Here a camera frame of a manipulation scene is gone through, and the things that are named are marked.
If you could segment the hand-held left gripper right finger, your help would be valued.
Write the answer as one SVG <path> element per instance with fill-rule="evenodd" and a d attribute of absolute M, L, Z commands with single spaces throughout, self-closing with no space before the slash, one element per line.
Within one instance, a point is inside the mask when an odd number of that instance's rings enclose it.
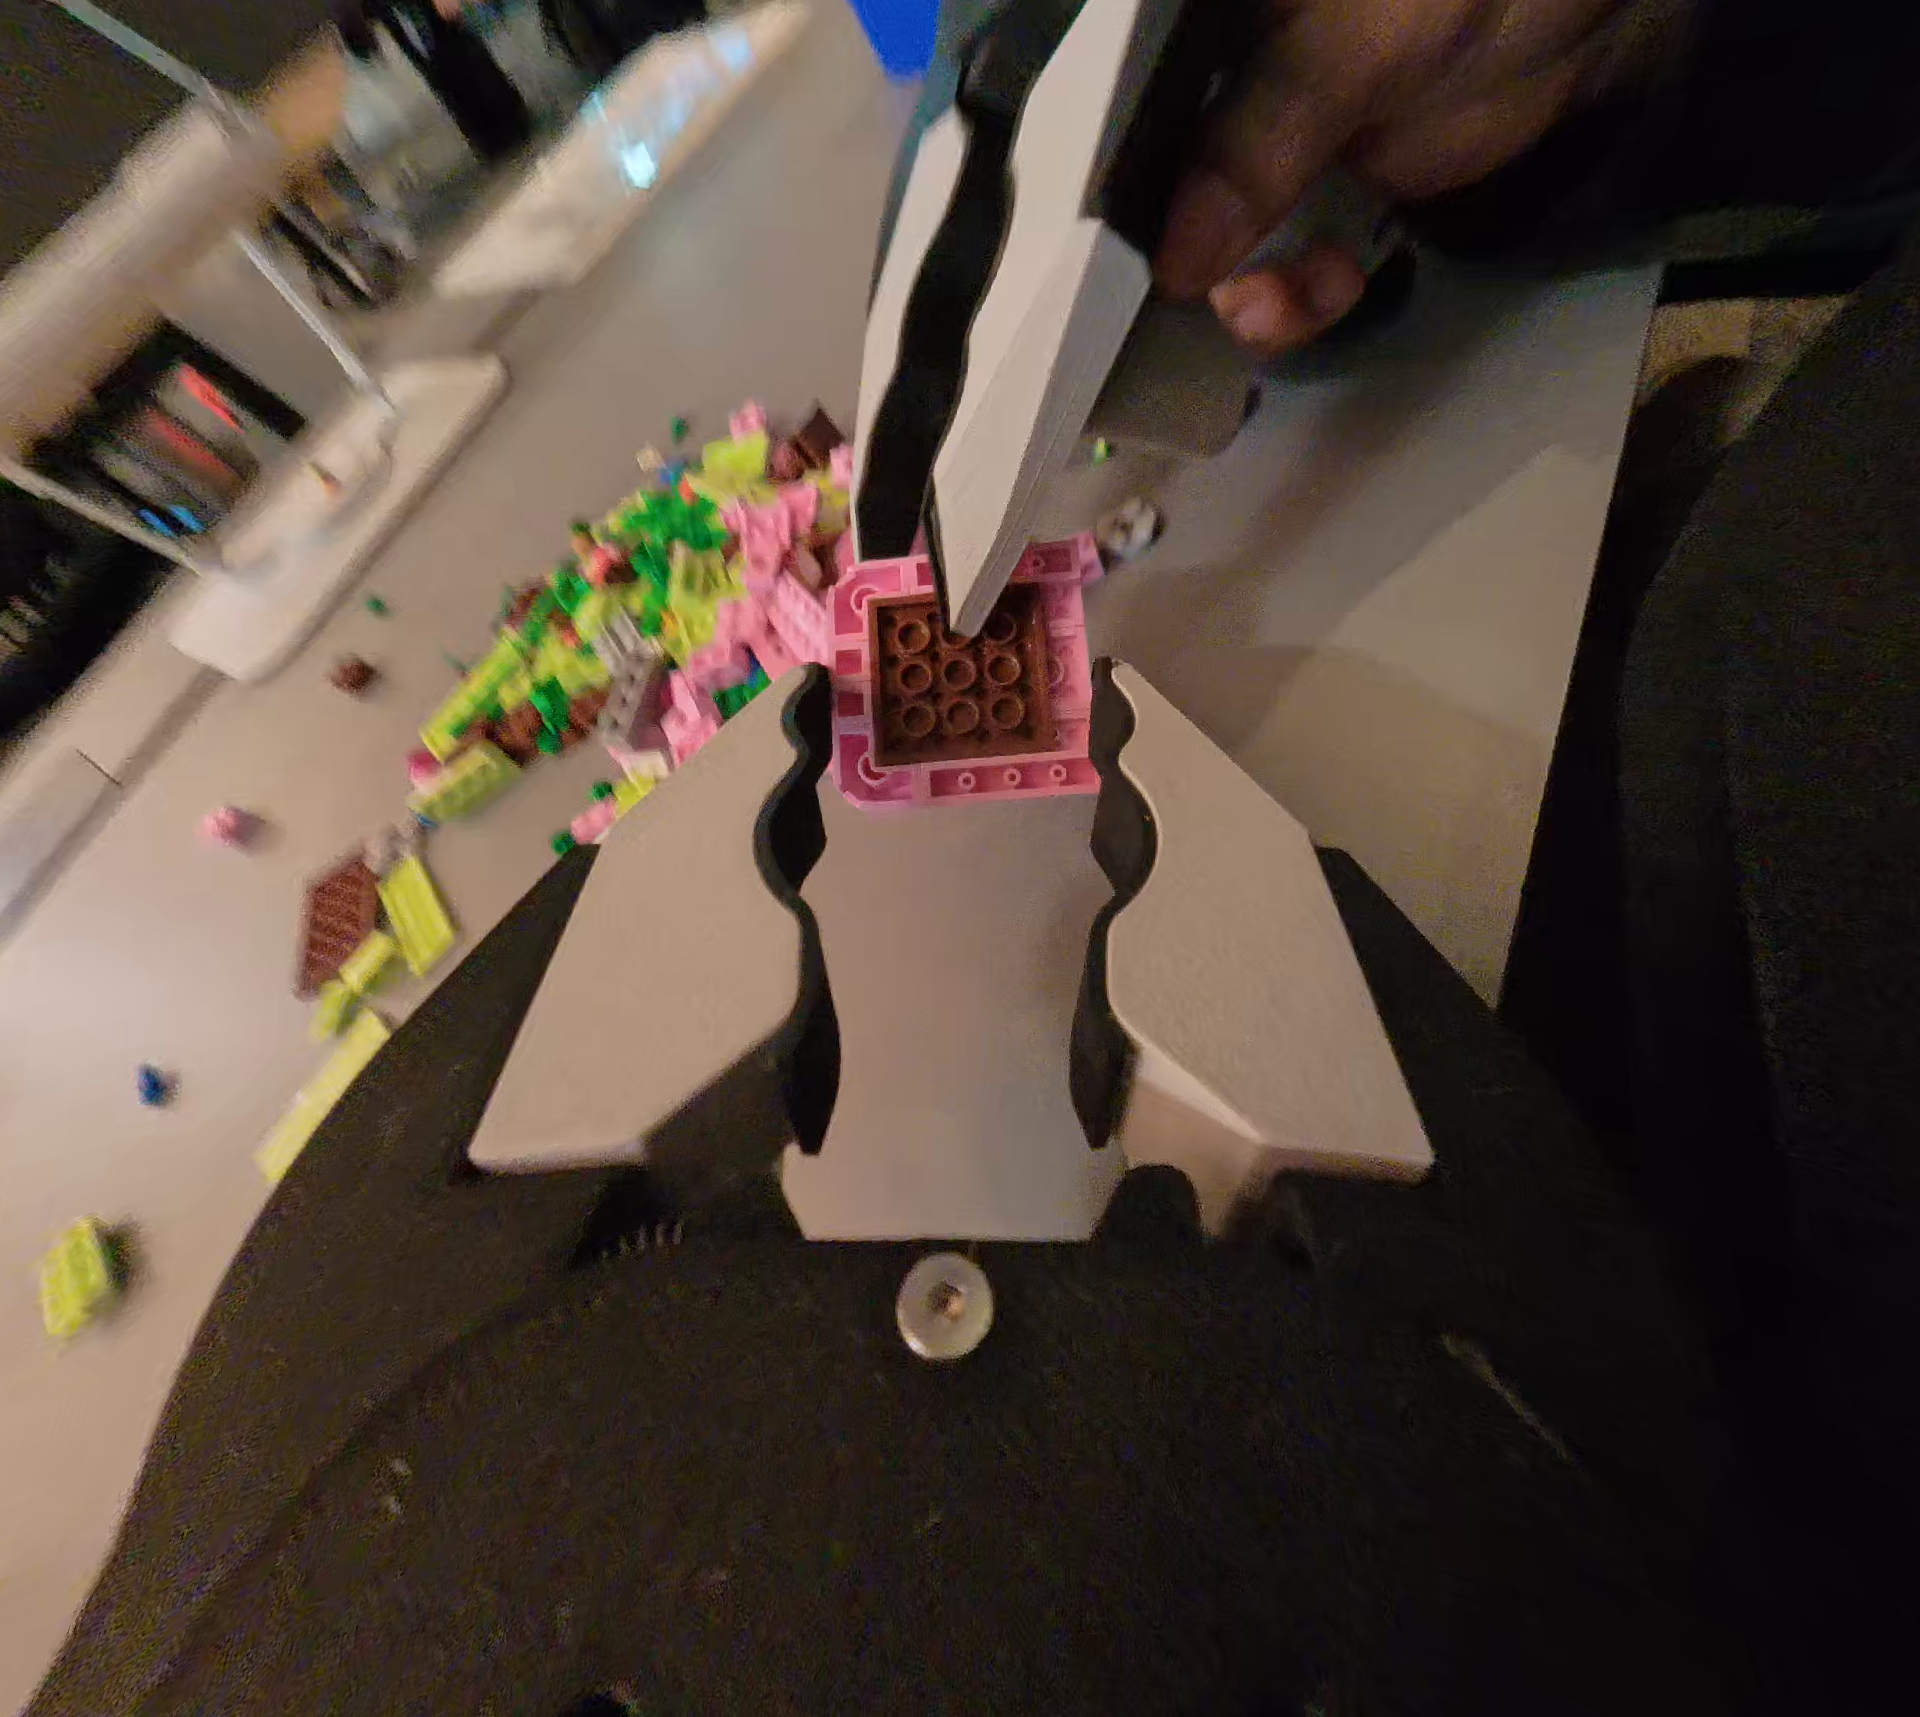
<path fill-rule="evenodd" d="M 1308 830 L 1130 662 L 1096 660 L 1089 740 L 1089 1147 L 1180 1177 L 1208 1235 L 1285 1177 L 1424 1183 L 1428 1129 Z"/>

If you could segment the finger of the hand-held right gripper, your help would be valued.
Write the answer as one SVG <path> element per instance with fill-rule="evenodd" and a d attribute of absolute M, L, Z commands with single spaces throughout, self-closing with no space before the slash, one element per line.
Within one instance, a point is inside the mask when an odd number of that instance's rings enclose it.
<path fill-rule="evenodd" d="M 912 549 L 969 374 L 1013 206 L 1014 123 L 951 108 L 901 158 L 863 345 L 853 529 L 863 560 Z"/>
<path fill-rule="evenodd" d="M 1146 299 L 1146 257 L 1092 213 L 1091 195 L 1146 5 L 1089 0 L 1014 124 L 1005 241 L 929 484 L 929 545 L 961 636 L 988 623 L 1055 450 L 1085 426 Z"/>

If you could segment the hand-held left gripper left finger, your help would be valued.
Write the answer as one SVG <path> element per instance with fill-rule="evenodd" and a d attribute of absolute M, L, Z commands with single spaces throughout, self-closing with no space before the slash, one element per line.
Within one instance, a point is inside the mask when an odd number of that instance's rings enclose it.
<path fill-rule="evenodd" d="M 838 1014 L 804 881 L 833 681 L 801 665 L 597 846 L 468 1144 L 486 1175 L 746 1177 L 818 1155 Z"/>

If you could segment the pink rounded tile block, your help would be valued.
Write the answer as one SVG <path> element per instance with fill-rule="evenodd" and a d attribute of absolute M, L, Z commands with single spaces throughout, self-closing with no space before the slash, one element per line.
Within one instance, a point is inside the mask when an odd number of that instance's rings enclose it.
<path fill-rule="evenodd" d="M 1087 586 L 1100 577 L 1089 532 L 1030 546 L 963 636 L 925 552 L 854 565 L 831 599 L 841 796 L 893 810 L 1096 793 Z"/>

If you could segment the pile of mixed toy bricks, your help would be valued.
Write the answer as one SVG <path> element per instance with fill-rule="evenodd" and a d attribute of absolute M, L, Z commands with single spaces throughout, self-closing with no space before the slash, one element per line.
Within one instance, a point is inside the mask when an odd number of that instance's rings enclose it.
<path fill-rule="evenodd" d="M 637 490 L 506 592 L 490 646 L 418 730 L 418 827 L 597 745 L 612 772 L 553 846 L 601 842 L 777 678 L 829 665 L 853 566 L 853 446 L 829 410 L 780 422 L 746 403 L 697 457 L 637 460 Z"/>

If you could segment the person's right forearm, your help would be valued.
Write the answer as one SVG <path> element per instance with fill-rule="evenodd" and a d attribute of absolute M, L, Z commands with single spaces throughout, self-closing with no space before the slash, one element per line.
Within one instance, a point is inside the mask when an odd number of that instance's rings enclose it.
<path fill-rule="evenodd" d="M 1918 0 L 1693 0 L 1644 89 L 1407 222 L 1469 263 L 1812 261 L 1902 241 L 1917 195 Z"/>

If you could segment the person's right hand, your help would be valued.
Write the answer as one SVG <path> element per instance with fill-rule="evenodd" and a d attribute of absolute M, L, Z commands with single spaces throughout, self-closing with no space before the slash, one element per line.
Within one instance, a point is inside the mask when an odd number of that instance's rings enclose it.
<path fill-rule="evenodd" d="M 1273 0 L 1169 201 L 1157 289 L 1276 357 L 1357 308 L 1359 254 L 1268 242 L 1332 172 L 1393 206 L 1464 190 L 1654 66 L 1686 0 Z"/>

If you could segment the brown rectangular plate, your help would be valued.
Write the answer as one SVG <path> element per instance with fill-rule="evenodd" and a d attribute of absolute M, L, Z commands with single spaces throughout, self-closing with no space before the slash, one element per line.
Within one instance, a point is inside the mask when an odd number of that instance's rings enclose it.
<path fill-rule="evenodd" d="M 382 904 L 368 861 L 349 853 L 303 887 L 294 994 L 313 1001 L 378 929 Z"/>

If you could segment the printed paper sheet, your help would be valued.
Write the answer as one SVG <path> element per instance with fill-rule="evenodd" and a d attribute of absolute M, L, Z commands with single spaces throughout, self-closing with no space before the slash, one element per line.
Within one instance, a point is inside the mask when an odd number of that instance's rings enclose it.
<path fill-rule="evenodd" d="M 754 0 L 639 50 L 445 257 L 434 294 L 466 302 L 581 283 L 827 5 Z"/>

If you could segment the lime smooth tile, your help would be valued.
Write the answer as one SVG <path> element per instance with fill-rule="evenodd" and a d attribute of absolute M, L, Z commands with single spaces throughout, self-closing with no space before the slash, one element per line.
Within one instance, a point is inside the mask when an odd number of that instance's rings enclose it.
<path fill-rule="evenodd" d="M 392 1031 L 376 1012 L 360 1012 L 333 1042 L 317 1072 L 294 1093 L 265 1141 L 252 1155 L 252 1167 L 265 1183 L 281 1183 L 317 1130 L 360 1078 L 362 1071 L 389 1042 Z"/>

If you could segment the person's black jacket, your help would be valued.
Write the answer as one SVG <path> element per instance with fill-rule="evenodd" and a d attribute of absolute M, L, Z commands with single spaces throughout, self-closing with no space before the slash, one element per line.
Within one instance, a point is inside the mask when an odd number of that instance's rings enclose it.
<path fill-rule="evenodd" d="M 1832 1714 L 1917 1714 L 1917 239 L 1630 426 L 1500 1012 L 1646 1208 Z"/>

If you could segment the white stand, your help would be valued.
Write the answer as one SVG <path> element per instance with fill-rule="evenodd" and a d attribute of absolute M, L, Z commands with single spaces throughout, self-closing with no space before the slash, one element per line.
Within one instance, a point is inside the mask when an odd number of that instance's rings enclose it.
<path fill-rule="evenodd" d="M 4 279 L 4 481 L 188 575 L 175 648 L 231 681 L 277 673 L 502 399 L 493 357 L 373 370 L 313 308 L 260 229 L 339 120 L 347 66 L 314 46 L 265 91 L 234 94 L 95 0 L 28 0 L 185 92 L 98 192 Z M 259 465 L 215 525 L 175 501 L 78 486 L 37 455 L 100 406 L 195 268 L 232 247 L 340 370 L 347 397 Z"/>

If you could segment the lime studded plate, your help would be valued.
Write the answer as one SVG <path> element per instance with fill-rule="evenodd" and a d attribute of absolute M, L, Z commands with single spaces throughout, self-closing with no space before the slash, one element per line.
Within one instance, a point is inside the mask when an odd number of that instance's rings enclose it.
<path fill-rule="evenodd" d="M 127 1292 L 131 1278 L 124 1236 L 95 1217 L 67 1224 L 37 1274 L 42 1331 L 65 1342 L 85 1332 Z"/>

